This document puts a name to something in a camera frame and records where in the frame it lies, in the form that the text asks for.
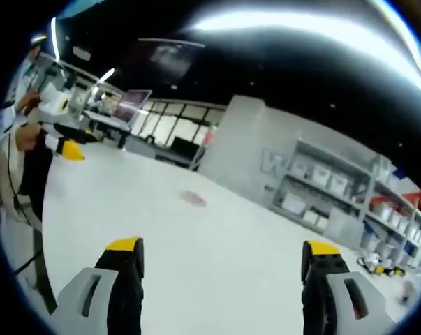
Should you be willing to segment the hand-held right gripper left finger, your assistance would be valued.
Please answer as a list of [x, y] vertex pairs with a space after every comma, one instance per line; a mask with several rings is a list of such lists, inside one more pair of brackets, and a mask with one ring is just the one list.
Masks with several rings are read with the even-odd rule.
[[143, 238], [109, 244], [61, 290], [56, 334], [140, 334], [144, 270]]

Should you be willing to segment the person's left hand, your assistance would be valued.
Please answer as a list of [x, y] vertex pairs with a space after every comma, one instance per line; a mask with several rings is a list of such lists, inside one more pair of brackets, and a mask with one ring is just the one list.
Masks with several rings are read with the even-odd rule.
[[15, 143], [20, 151], [32, 150], [41, 131], [40, 124], [26, 124], [19, 127], [15, 132]]

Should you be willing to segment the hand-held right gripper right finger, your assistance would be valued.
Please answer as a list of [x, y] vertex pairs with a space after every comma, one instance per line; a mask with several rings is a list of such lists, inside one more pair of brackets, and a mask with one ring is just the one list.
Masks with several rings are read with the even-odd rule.
[[305, 241], [301, 279], [304, 334], [388, 334], [394, 328], [385, 297], [349, 270], [335, 246]]

